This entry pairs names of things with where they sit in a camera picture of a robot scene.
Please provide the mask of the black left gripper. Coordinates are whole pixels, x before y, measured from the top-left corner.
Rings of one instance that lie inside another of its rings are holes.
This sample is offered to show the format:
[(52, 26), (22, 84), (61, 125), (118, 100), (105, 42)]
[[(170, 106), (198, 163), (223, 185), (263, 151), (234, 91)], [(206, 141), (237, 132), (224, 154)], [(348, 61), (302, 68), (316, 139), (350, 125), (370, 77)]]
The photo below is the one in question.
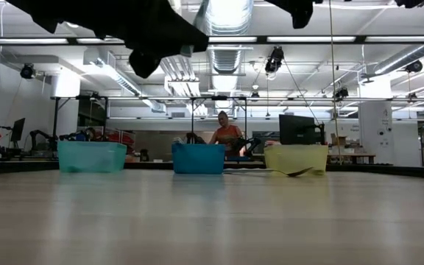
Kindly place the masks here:
[(132, 50), (129, 64), (141, 78), (157, 69), (159, 57), (172, 56), (183, 47), (192, 47), (192, 52), (208, 47), (209, 37), (178, 15), (168, 1), (65, 1), (64, 19), (92, 30), (98, 38), (110, 35), (123, 40)]

